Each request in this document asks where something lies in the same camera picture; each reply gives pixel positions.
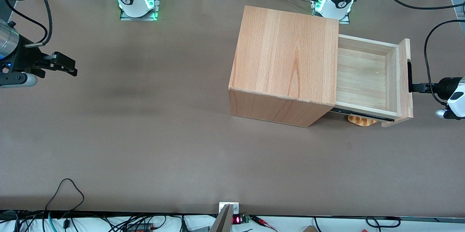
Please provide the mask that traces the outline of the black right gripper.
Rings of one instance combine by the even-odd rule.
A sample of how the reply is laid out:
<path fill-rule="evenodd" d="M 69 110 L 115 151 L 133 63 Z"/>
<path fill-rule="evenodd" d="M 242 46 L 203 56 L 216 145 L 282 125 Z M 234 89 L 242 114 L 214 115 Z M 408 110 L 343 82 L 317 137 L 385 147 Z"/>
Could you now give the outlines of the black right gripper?
<path fill-rule="evenodd" d="M 10 72 L 32 73 L 40 78 L 45 77 L 44 70 L 62 71 L 75 77 L 78 70 L 75 69 L 76 61 L 60 52 L 51 55 L 42 53 L 39 48 L 25 48 L 24 44 L 32 43 L 22 35 L 15 50 L 0 61 L 1 72 L 8 69 Z"/>

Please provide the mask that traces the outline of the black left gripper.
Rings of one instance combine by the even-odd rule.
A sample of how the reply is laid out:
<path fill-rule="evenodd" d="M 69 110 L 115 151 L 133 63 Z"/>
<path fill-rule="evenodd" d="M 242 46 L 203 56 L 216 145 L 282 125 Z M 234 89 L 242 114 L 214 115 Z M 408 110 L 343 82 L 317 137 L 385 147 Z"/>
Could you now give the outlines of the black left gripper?
<path fill-rule="evenodd" d="M 410 84 L 410 92 L 433 94 L 436 93 L 440 99 L 449 99 L 459 85 L 464 85 L 464 77 L 445 77 L 436 83 Z"/>

